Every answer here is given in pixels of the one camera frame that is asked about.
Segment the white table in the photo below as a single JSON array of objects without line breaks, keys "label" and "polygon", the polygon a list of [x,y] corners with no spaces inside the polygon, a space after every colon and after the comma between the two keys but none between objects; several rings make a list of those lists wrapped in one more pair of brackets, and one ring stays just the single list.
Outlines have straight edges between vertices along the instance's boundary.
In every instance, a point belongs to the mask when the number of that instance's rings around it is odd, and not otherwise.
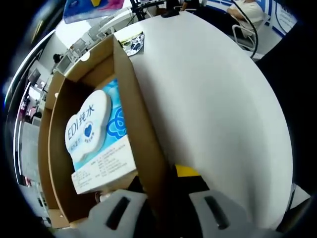
[{"label": "white table", "polygon": [[131,57],[158,138],[172,163],[194,167],[209,188],[276,228],[287,208],[292,149],[277,98],[253,61],[200,18],[150,18],[115,33],[144,31]]}]

